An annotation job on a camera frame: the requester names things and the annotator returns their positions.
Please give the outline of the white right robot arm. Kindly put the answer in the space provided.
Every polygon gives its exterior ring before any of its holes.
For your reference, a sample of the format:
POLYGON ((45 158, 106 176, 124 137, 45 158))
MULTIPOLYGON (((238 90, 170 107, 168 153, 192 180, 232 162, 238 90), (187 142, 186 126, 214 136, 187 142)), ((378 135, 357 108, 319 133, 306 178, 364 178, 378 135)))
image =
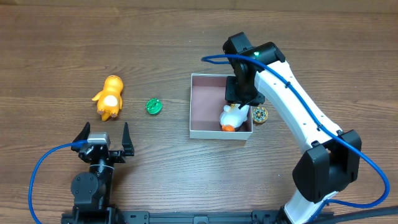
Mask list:
POLYGON ((257 106, 269 100, 285 121, 302 156, 293 169, 293 197, 281 208, 279 223, 312 221, 321 204, 344 190, 358 177, 360 157, 345 148, 344 140, 361 149, 354 130, 344 132, 325 116, 300 86, 283 53, 272 42, 253 46, 245 33, 232 35, 223 44, 225 54, 247 56, 274 73, 251 62, 229 60, 234 76, 227 79, 225 98, 238 106, 257 106))

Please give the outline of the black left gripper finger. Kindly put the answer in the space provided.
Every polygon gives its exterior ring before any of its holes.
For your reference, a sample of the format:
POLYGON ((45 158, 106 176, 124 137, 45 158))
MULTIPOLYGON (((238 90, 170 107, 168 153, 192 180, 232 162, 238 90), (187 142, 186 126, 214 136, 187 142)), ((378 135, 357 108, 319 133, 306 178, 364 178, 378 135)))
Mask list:
POLYGON ((122 146, 124 148, 124 153, 126 156, 134 156, 134 146, 131 141, 127 122, 124 123, 122 146))
POLYGON ((86 124, 83 127, 83 129, 81 130, 81 132, 73 140, 71 150, 75 151, 75 152, 79 152, 83 145, 82 141, 86 141, 88 139, 89 134, 90 134, 90 123, 86 122, 86 124))

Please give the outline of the white plush duck yellow hat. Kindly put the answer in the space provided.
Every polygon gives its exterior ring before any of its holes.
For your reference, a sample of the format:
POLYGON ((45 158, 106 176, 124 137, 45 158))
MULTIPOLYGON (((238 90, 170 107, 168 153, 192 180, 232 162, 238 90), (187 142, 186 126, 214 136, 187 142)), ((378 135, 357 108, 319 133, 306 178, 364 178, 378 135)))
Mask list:
POLYGON ((223 112, 220 114, 221 130, 235 132, 244 122, 248 120, 250 106, 240 104, 224 105, 223 112))

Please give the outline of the white cardboard box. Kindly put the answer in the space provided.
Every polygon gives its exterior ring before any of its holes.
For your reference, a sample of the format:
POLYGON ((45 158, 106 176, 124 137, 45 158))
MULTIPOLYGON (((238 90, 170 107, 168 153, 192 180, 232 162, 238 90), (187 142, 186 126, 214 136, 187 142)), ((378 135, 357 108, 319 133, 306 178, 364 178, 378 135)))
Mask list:
POLYGON ((222 139, 243 140, 249 139, 253 133, 253 122, 248 113, 238 131, 226 132, 221 130, 220 115, 225 100, 227 75, 199 74, 191 75, 190 85, 190 125, 191 139, 222 139))

